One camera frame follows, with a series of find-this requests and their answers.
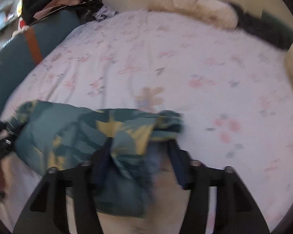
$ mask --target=teal headboard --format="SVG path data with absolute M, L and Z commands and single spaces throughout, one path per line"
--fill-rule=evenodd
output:
M 46 57 L 76 27 L 79 20 L 75 11 L 58 11 L 32 27 L 42 57 Z M 35 67 L 27 41 L 18 34 L 0 50 L 0 114 L 14 89 Z

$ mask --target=bed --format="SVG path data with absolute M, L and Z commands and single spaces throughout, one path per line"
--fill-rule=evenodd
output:
M 72 31 L 14 90 L 1 119 L 33 99 L 182 113 L 180 146 L 209 167 L 233 166 L 272 231 L 293 203 L 293 92 L 285 54 L 241 30 L 174 13 L 121 13 Z M 40 176 L 15 155 L 3 167 L 9 186 L 0 217 L 12 229 Z M 104 233 L 178 233 L 189 194 L 167 157 L 161 170 L 146 217 L 99 214 Z M 206 233 L 213 231 L 212 197 Z M 68 208 L 74 233 L 71 199 Z

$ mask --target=teal blanket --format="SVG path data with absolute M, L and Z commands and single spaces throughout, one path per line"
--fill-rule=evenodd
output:
M 97 210 L 135 217 L 145 214 L 152 196 L 152 178 L 161 158 L 159 142 L 174 139 L 181 131 L 180 114 L 173 111 L 92 111 L 38 100 L 21 105 L 10 123 L 27 123 L 16 141 L 16 153 L 41 176 L 49 167 L 69 169 L 89 160 L 106 137 L 113 137 L 115 165 L 94 195 Z

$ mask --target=pillow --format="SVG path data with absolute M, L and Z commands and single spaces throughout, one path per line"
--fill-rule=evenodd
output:
M 235 10 L 221 0 L 153 0 L 148 10 L 177 12 L 222 29 L 235 29 L 238 24 Z

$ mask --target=metal screw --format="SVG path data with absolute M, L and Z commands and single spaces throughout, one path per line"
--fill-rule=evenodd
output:
M 56 173 L 57 172 L 57 168 L 56 167 L 50 167 L 48 169 L 48 173 L 52 174 L 52 173 Z
M 90 166 L 91 162 L 90 161 L 85 161 L 81 163 L 81 166 Z
M 233 167 L 231 167 L 231 166 L 227 166 L 227 167 L 225 168 L 225 172 L 227 172 L 227 173 L 234 173 L 235 171 L 234 171 L 234 168 L 233 168 Z
M 192 166 L 200 166 L 202 163 L 198 160 L 191 160 L 190 165 Z

